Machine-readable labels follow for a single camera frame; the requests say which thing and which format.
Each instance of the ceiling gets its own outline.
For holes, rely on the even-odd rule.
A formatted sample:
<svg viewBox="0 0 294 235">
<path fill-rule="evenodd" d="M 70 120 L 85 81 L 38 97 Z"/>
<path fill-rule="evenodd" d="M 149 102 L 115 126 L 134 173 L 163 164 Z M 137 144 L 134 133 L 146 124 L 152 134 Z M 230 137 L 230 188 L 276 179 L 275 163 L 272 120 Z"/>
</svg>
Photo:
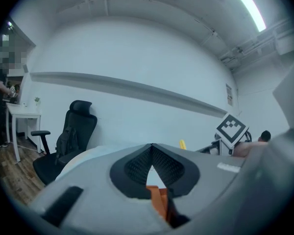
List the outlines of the ceiling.
<svg viewBox="0 0 294 235">
<path fill-rule="evenodd" d="M 240 0 L 37 0 L 58 25 L 99 16 L 167 25 L 193 38 L 231 70 L 275 51 L 277 28 L 293 28 L 280 0 L 254 1 L 267 26 L 261 33 Z"/>
</svg>

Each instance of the fluorescent light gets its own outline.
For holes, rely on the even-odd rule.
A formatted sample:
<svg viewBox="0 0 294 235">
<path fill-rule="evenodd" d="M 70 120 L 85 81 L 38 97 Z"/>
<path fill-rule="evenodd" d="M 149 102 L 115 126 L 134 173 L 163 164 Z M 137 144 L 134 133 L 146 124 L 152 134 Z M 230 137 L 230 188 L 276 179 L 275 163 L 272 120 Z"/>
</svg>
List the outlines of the fluorescent light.
<svg viewBox="0 0 294 235">
<path fill-rule="evenodd" d="M 254 19 L 254 22 L 258 28 L 258 31 L 262 31 L 264 29 L 266 29 L 266 25 L 265 22 L 257 8 L 257 6 L 255 5 L 253 0 L 241 0 L 243 2 L 243 4 L 245 5 L 245 7 L 247 8 L 247 10 L 249 11 L 251 17 Z"/>
</svg>

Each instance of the orange part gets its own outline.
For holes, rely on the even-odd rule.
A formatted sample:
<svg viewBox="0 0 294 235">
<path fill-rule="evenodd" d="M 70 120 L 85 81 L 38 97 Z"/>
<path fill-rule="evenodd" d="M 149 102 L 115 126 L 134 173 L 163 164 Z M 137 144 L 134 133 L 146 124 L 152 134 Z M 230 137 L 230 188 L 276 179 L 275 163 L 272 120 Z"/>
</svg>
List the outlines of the orange part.
<svg viewBox="0 0 294 235">
<path fill-rule="evenodd" d="M 164 220 L 167 218 L 168 197 L 167 189 L 159 189 L 158 186 L 146 186 L 151 191 L 152 206 L 158 211 Z"/>
</svg>

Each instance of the ceiling pipe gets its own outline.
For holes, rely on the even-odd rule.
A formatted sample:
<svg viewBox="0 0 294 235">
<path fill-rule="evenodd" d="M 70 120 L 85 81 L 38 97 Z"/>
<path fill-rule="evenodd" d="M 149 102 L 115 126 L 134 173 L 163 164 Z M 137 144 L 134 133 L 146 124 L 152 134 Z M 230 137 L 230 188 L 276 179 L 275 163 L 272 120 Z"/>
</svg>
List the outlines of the ceiling pipe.
<svg viewBox="0 0 294 235">
<path fill-rule="evenodd" d="M 104 0 L 104 10 L 106 12 L 106 16 L 109 16 L 109 9 L 108 9 L 108 1 Z"/>
<path fill-rule="evenodd" d="M 79 0 L 79 1 L 77 1 L 77 2 L 72 3 L 71 5 L 68 5 L 68 6 L 62 6 L 61 8 L 57 9 L 57 10 L 56 10 L 56 14 L 59 14 L 59 13 L 65 11 L 65 10 L 67 10 L 67 9 L 71 9 L 71 8 L 73 8 L 73 7 L 75 7 L 75 6 L 78 6 L 78 5 L 83 4 L 83 3 L 86 3 L 86 2 L 96 2 L 96 1 L 101 1 L 101 0 Z M 200 19 L 198 19 L 195 15 L 189 13 L 188 11 L 186 11 L 186 10 L 180 8 L 180 7 L 177 7 L 177 6 L 175 6 L 175 5 L 172 5 L 172 4 L 169 4 L 169 3 L 165 3 L 165 2 L 162 2 L 162 1 L 158 1 L 158 0 L 146 0 L 146 1 L 152 1 L 152 2 L 160 3 L 160 4 L 163 4 L 163 5 L 170 6 L 170 7 L 173 7 L 173 8 L 175 8 L 175 9 L 178 9 L 178 10 L 182 11 L 183 13 L 185 13 L 185 14 L 187 14 L 187 15 L 193 17 L 194 20 L 195 20 L 196 22 L 198 22 L 199 24 L 201 24 L 202 26 L 204 26 L 206 29 L 208 29 L 209 31 L 211 31 L 211 33 L 214 33 L 214 32 L 215 32 L 214 29 L 212 29 L 212 28 L 208 27 L 207 25 L 205 25 L 205 24 L 204 24 Z"/>
<path fill-rule="evenodd" d="M 200 46 L 204 46 L 204 44 L 205 44 L 206 42 L 208 42 L 209 39 L 210 39 L 212 36 L 213 36 L 213 34 L 209 34 L 209 36 L 206 37 L 206 39 L 204 39 L 204 40 L 200 43 Z"/>
<path fill-rule="evenodd" d="M 244 51 L 242 51 L 241 54 L 243 56 L 247 56 L 247 55 L 251 54 L 252 52 L 256 51 L 257 49 L 269 44 L 273 40 L 274 40 L 274 36 L 270 36 L 270 37 L 260 41 L 258 44 L 256 44 L 256 46 L 253 46 L 252 48 L 250 48 L 250 50 L 247 50 L 246 53 Z"/>
<path fill-rule="evenodd" d="M 243 72 L 243 71 L 245 70 L 245 68 L 248 68 L 249 65 L 254 64 L 254 63 L 256 63 L 256 62 L 258 62 L 258 61 L 260 61 L 260 60 L 263 60 L 264 58 L 270 58 L 270 57 L 272 57 L 272 56 L 274 56 L 274 55 L 276 55 L 276 51 L 273 51 L 273 52 L 271 52 L 271 53 L 269 53 L 269 54 L 266 54 L 266 55 L 264 55 L 264 56 L 262 56 L 262 57 L 260 57 L 260 58 L 257 58 L 257 59 L 255 59 L 255 60 L 252 60 L 252 61 L 250 61 L 250 62 L 248 62 L 248 63 L 246 63 L 246 64 L 242 64 L 241 66 L 236 67 L 236 68 L 234 68 L 234 69 L 232 70 L 232 71 L 233 71 L 233 74 L 238 74 L 238 73 L 240 73 L 240 72 Z"/>
<path fill-rule="evenodd" d="M 243 46 L 244 44 L 246 44 L 246 43 L 248 43 L 248 42 L 250 42 L 250 41 L 253 41 L 254 39 L 257 39 L 257 37 L 263 35 L 264 33 L 267 33 L 268 31 L 275 31 L 277 28 L 279 28 L 279 27 L 281 27 L 281 26 L 283 26 L 283 25 L 285 25 L 285 24 L 287 24 L 287 23 L 290 23 L 290 22 L 291 22 L 291 20 L 290 20 L 289 18 L 282 19 L 282 20 L 278 21 L 277 23 L 275 23 L 275 24 L 273 24 L 273 25 L 267 27 L 265 30 L 263 30 L 263 31 L 261 32 L 261 34 L 258 34 L 258 36 L 255 36 L 255 37 L 253 37 L 253 38 L 250 38 L 250 39 L 248 39 L 248 40 L 246 40 L 246 41 L 240 43 L 238 46 Z"/>
<path fill-rule="evenodd" d="M 90 3 L 88 2 L 88 11 L 89 11 L 89 15 L 90 17 L 92 18 L 93 15 L 92 15 L 92 10 L 90 9 Z"/>
<path fill-rule="evenodd" d="M 224 64 L 224 65 L 227 65 L 228 63 L 230 63 L 231 61 L 233 61 L 233 60 L 235 60 L 235 59 L 237 59 L 236 57 L 231 57 L 231 58 L 229 58 L 230 60 L 228 60 L 228 61 L 226 61 L 226 62 L 223 62 L 222 60 L 221 60 L 221 62 Z"/>
</svg>

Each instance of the white sticker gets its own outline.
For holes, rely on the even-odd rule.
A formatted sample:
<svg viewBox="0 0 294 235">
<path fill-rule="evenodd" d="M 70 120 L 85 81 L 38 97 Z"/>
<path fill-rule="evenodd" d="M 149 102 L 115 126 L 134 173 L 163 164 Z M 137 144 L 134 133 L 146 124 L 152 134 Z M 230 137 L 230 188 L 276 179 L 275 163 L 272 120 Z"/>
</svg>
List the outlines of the white sticker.
<svg viewBox="0 0 294 235">
<path fill-rule="evenodd" d="M 234 165 L 225 164 L 225 163 L 219 163 L 217 165 L 217 167 L 219 169 L 227 170 L 227 171 L 231 171 L 231 172 L 235 172 L 235 173 L 239 173 L 240 169 L 241 169 L 239 166 L 234 166 Z"/>
</svg>

